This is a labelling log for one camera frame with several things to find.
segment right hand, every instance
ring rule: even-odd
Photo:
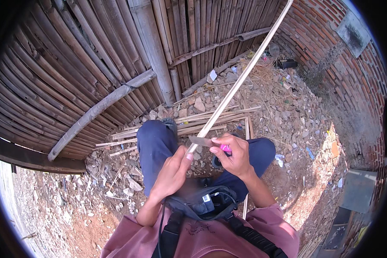
[[[236,175],[241,180],[254,172],[254,168],[249,163],[248,142],[235,137],[229,133],[224,133],[222,137],[213,137],[212,142],[226,144],[232,150],[232,156],[227,157],[219,147],[211,147],[209,151],[221,161],[222,166],[231,174]]]

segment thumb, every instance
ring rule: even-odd
[[[178,171],[185,173],[190,167],[192,160],[194,159],[194,155],[192,153],[186,154],[185,157],[182,158],[181,165],[179,166]]]
[[[215,154],[217,158],[221,161],[222,165],[227,164],[229,162],[229,158],[225,155],[225,152],[218,147],[211,147],[209,151]]]

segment pink shirt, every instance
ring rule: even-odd
[[[163,227],[167,224],[170,212],[169,209],[165,209]],[[153,227],[142,227],[137,223],[134,216],[124,216],[114,234],[104,246],[101,258],[151,257],[158,243],[161,215],[162,212],[158,214],[158,220]],[[281,248],[288,258],[297,257],[298,233],[282,219],[282,210],[278,204],[253,209],[247,214],[246,221],[242,218],[239,219],[245,226],[257,230]],[[266,253],[242,237],[235,235],[229,224],[224,220],[205,222],[185,218],[181,227],[175,257],[199,258],[214,250],[224,250],[240,258],[268,258]]]

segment knife blade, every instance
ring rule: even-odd
[[[208,138],[190,136],[189,139],[191,140],[191,142],[198,144],[198,145],[206,146],[208,148],[219,147],[224,152],[232,152],[231,148],[228,145],[214,143],[214,142],[212,142],[211,139],[208,139]]]

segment dirt ground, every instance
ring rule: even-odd
[[[206,111],[215,110],[236,81],[249,58],[221,73],[170,109],[159,107],[128,126],[149,119],[199,114],[197,102]],[[300,235],[300,249],[310,240],[326,237],[338,209],[347,163],[333,119],[293,69],[277,70],[259,62],[229,106],[232,110],[259,107],[249,113],[253,137],[267,137],[276,146],[274,160],[262,180],[284,211],[284,219]],[[245,138],[245,121],[227,123],[207,137],[236,132]],[[119,128],[113,133],[121,132]],[[187,136],[180,144],[190,145]],[[135,215],[143,206],[143,175],[137,150],[109,154],[136,146],[135,142],[95,150],[86,160],[82,177],[57,175],[23,168],[12,175],[15,205],[26,231],[45,257],[94,257],[114,232],[124,214]],[[206,147],[196,151],[187,177],[217,177],[222,169],[212,167]],[[242,205],[238,211],[242,214]],[[254,208],[249,197],[248,211]]]

